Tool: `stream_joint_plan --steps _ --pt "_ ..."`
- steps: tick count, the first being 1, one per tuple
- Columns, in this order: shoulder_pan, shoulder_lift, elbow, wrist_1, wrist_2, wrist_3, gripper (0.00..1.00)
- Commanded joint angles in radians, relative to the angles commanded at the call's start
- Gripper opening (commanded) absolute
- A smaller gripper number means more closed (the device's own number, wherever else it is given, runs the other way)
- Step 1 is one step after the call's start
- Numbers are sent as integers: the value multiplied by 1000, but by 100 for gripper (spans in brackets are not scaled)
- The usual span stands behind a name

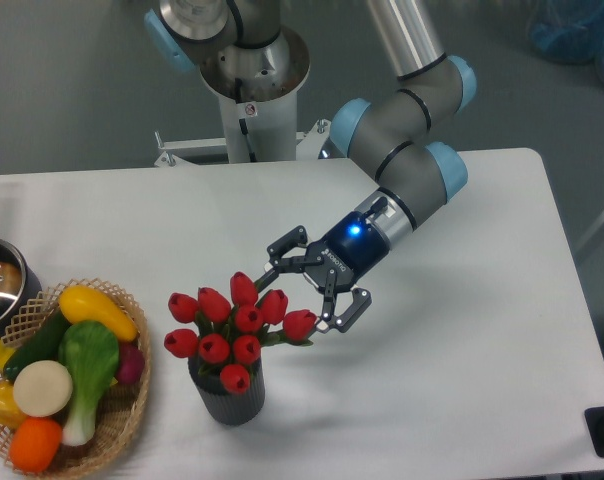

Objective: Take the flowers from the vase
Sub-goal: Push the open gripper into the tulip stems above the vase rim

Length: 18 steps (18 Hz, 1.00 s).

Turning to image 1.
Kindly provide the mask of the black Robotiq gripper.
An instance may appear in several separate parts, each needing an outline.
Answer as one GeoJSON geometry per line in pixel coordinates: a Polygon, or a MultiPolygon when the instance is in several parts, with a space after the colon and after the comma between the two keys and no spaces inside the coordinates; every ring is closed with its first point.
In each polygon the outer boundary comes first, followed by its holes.
{"type": "Polygon", "coordinates": [[[353,285],[389,251],[382,234],[365,221],[361,212],[350,212],[309,245],[306,228],[298,225],[267,247],[269,260],[254,285],[258,291],[265,291],[281,274],[304,273],[323,296],[315,331],[345,333],[372,303],[368,290],[353,285]],[[337,295],[348,290],[351,304],[336,314],[337,295]]]}

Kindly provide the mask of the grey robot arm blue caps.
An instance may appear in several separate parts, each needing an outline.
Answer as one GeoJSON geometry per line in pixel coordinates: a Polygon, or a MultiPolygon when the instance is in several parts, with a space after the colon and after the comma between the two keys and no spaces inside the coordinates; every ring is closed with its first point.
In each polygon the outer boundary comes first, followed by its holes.
{"type": "MultiPolygon", "coordinates": [[[[304,276],[322,296],[316,329],[348,330],[370,305],[358,280],[466,184],[446,144],[421,145],[439,121],[474,97],[477,80],[444,51],[419,1],[370,1],[367,10],[399,87],[383,104],[347,102],[321,128],[319,152],[352,160],[376,189],[317,241],[297,227],[268,248],[257,289],[283,273],[304,276]]],[[[176,70],[198,70],[217,96],[232,163],[298,154],[297,93],[310,70],[306,44],[280,19],[276,1],[163,1],[145,28],[176,70]]]]}

